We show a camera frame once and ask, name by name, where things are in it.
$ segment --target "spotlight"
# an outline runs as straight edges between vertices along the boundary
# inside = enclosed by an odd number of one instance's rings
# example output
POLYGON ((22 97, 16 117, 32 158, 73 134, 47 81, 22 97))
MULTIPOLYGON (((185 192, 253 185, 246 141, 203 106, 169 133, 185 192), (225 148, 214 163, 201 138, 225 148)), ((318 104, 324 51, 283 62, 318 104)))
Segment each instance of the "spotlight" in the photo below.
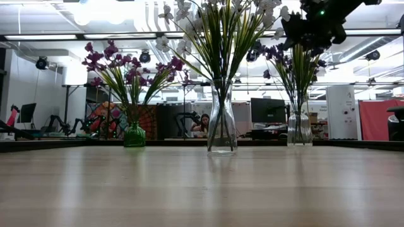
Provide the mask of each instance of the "spotlight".
POLYGON ((148 50, 142 50, 141 55, 139 57, 139 61, 142 63, 150 62, 150 54, 148 50))
POLYGON ((49 68, 49 62, 47 61, 47 57, 39 57, 37 63, 35 64, 37 69, 46 70, 49 68))
POLYGON ((259 40, 255 41, 254 45, 248 50, 246 61, 247 62, 254 62, 258 59, 259 53, 263 46, 259 40))
POLYGON ((376 60, 378 60, 379 58, 380 58, 380 53, 379 53, 379 51, 377 51, 377 50, 375 50, 374 52, 368 53, 368 54, 365 56, 365 59, 368 60, 368 61, 370 61, 370 60, 376 61, 376 60))

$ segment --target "ceiling light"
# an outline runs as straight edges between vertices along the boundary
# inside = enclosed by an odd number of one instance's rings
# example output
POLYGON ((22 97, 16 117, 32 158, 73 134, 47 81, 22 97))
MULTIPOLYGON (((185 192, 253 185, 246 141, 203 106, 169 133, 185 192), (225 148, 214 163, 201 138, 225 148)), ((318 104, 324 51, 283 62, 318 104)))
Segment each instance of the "ceiling light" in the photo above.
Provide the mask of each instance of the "ceiling light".
POLYGON ((167 38, 183 38, 185 33, 184 32, 165 32, 164 35, 167 38))
POLYGON ((347 29, 347 35, 400 35, 400 29, 347 29))
POLYGON ((156 38, 155 33, 127 33, 127 34, 87 34, 84 35, 87 39, 106 39, 106 38, 113 38, 113 39, 120 39, 120 38, 156 38))
POLYGON ((8 40, 74 40, 76 35, 5 35, 8 40))

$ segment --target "glass vase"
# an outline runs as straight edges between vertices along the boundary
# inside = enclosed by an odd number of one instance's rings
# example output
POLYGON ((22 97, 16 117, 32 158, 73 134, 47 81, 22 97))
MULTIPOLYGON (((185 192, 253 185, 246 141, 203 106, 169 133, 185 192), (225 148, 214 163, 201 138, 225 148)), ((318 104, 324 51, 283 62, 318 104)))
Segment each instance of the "glass vase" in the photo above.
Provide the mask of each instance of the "glass vase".
POLYGON ((233 155, 237 134, 232 110, 232 81, 211 82, 212 111, 208 129, 208 154, 233 155))
POLYGON ((124 147, 146 146, 146 131, 139 126, 139 122, 132 123, 124 134, 124 147))
POLYGON ((312 134, 309 118, 294 112, 288 120, 288 146, 312 146, 312 134))

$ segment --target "table surface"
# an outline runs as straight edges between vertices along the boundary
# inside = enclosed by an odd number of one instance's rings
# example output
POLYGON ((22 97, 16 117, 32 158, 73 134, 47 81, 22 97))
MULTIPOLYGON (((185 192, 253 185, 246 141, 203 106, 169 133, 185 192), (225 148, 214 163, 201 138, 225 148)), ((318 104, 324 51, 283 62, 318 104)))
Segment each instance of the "table surface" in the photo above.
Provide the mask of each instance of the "table surface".
POLYGON ((0 153, 0 226, 404 226, 404 153, 80 147, 0 153))

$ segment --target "person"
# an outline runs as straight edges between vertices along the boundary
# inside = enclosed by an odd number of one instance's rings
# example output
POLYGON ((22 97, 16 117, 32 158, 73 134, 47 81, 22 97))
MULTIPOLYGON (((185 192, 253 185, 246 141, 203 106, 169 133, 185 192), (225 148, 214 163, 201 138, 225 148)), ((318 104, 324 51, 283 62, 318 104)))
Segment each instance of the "person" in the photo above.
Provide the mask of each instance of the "person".
POLYGON ((208 132, 209 129, 209 115, 204 113, 201 116, 201 124, 194 123, 191 127, 192 132, 208 132))

